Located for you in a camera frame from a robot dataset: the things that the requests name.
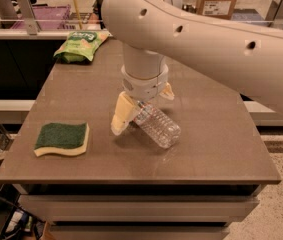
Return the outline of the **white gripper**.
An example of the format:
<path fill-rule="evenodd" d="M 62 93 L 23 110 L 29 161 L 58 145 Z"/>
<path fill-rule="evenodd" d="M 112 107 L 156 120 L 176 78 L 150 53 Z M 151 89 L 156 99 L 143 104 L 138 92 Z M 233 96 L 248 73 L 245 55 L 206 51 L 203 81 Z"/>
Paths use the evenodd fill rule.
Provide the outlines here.
<path fill-rule="evenodd" d="M 157 76 L 143 80 L 130 76 L 125 67 L 121 68 L 122 85 L 125 91 L 118 96 L 112 118 L 111 130 L 114 135 L 119 136 L 138 115 L 135 100 L 149 101 L 157 95 L 167 100 L 174 99 L 175 95 L 172 86 L 168 83 L 168 72 L 168 66 L 164 65 L 163 71 Z"/>

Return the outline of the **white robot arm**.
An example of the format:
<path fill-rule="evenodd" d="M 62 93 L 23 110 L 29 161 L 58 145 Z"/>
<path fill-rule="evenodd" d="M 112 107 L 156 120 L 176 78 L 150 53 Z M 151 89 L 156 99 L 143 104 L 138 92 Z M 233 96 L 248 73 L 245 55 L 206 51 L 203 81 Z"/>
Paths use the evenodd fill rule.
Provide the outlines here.
<path fill-rule="evenodd" d="M 283 30 L 188 13 L 181 0 L 103 0 L 125 47 L 123 86 L 136 100 L 164 88 L 149 53 L 170 57 L 283 115 Z"/>

